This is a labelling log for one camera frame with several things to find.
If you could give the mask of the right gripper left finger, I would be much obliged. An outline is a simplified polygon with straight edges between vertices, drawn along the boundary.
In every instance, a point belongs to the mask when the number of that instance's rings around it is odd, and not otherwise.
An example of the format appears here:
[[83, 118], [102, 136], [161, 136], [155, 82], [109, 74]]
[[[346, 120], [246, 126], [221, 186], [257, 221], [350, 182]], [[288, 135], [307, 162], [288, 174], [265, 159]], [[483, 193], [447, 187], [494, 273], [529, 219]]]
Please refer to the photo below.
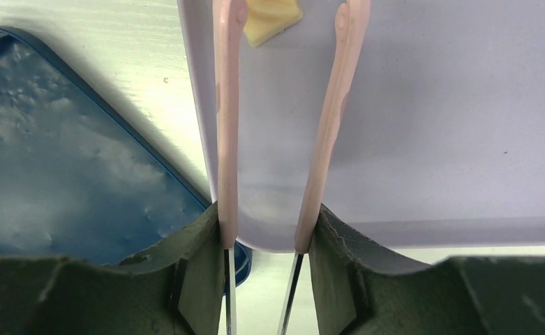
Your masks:
[[0, 334], [216, 334], [223, 280], [211, 205], [117, 265], [0, 256]]

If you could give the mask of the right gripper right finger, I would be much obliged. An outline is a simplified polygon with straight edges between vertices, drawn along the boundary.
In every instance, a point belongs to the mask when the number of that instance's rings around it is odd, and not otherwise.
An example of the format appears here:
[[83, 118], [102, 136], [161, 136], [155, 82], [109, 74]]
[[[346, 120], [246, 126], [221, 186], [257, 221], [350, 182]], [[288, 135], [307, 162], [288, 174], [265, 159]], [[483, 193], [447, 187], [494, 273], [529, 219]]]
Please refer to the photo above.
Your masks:
[[545, 334], [545, 257], [430, 265], [320, 210], [309, 252], [321, 334]]

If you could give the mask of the pink tongs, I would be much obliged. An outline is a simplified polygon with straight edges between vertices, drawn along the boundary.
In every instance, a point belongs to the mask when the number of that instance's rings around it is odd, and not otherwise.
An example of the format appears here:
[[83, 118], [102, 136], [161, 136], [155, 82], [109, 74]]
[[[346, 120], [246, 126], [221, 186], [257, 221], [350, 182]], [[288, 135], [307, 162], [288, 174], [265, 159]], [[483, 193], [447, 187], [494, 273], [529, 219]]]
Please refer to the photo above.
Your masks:
[[[238, 235], [238, 141], [240, 39], [250, 16], [247, 1], [213, 1], [214, 80], [217, 134], [217, 203], [225, 261], [226, 332], [237, 332], [236, 280], [231, 248]], [[348, 101], [371, 14], [370, 1], [344, 1], [336, 11], [336, 49], [324, 97], [313, 160], [294, 236], [294, 260], [281, 310], [278, 334], [288, 330], [304, 255], [318, 221], [329, 164]]]

